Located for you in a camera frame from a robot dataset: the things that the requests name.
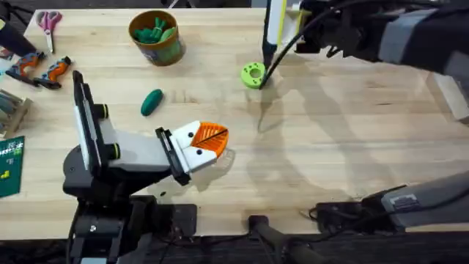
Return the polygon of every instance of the yellow label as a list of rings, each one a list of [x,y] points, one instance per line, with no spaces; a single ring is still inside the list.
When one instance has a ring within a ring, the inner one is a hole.
[[[0,179],[6,179],[10,176],[10,171],[4,172],[4,174],[0,175]]]

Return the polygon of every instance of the orange tool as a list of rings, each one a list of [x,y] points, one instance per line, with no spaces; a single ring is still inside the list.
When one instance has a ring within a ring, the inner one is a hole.
[[[212,150],[217,154],[217,158],[219,158],[225,150],[227,143],[228,128],[211,122],[201,122],[196,136],[191,142],[191,146],[204,150]]]
[[[58,89],[62,87],[62,85],[57,81],[57,77],[64,74],[67,71],[68,66],[71,64],[72,61],[66,56],[54,65],[50,66],[47,73],[44,73],[41,78],[34,78],[34,82],[36,84],[41,84],[48,89]]]
[[[30,54],[25,55],[19,59],[10,69],[5,73],[12,78],[15,78],[19,81],[25,82],[37,86],[37,84],[26,76],[25,69],[27,67],[36,67],[41,60],[45,58],[43,52],[31,52]]]

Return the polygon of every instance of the scissors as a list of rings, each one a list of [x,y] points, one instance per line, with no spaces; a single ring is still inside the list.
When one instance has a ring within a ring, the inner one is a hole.
[[[52,32],[56,24],[62,19],[62,14],[57,11],[41,11],[37,13],[36,23],[44,30],[45,38],[47,39],[47,46],[51,53],[53,53]]]

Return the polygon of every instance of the pen holder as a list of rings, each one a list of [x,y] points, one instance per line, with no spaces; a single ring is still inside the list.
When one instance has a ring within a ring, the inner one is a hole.
[[[136,29],[154,28],[155,19],[160,18],[166,21],[162,30],[174,27],[172,35],[163,42],[146,44],[141,43],[133,35]],[[161,10],[146,11],[137,15],[129,25],[129,35],[133,42],[139,47],[142,54],[154,65],[166,66],[174,64],[182,58],[185,52],[185,46],[182,44],[179,36],[176,19],[169,13]]]
[[[32,100],[18,98],[0,89],[0,137],[11,138],[28,112]]]

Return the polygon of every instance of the pencil cup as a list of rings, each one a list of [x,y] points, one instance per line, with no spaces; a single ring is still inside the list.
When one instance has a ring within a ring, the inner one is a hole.
[[[174,31],[170,37],[166,40],[146,44],[141,43],[136,39],[134,32],[136,29],[153,29],[155,27],[155,19],[160,18],[166,22],[166,25],[162,28],[163,31],[174,27]],[[185,46],[182,44],[179,36],[179,29],[177,27],[176,19],[164,11],[152,10],[146,11],[137,15],[129,25],[129,34],[133,42],[139,47],[142,54],[154,65],[166,66],[174,64],[182,58],[185,52]]]

